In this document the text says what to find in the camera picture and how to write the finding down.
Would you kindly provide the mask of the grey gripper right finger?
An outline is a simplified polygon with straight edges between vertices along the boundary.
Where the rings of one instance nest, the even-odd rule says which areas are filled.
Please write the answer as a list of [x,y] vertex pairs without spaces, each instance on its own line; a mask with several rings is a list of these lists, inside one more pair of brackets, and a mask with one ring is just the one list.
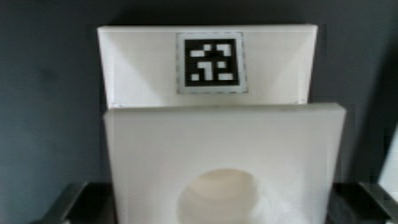
[[398,201],[376,183],[343,183],[341,224],[398,224]]

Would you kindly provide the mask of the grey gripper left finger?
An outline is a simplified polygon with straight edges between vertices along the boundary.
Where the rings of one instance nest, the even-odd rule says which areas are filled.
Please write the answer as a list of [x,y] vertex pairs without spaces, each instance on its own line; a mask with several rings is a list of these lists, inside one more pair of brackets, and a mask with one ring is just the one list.
[[28,224],[71,224],[67,215],[71,214],[72,207],[78,203],[87,183],[71,183],[55,199],[53,205],[44,213],[42,217]]

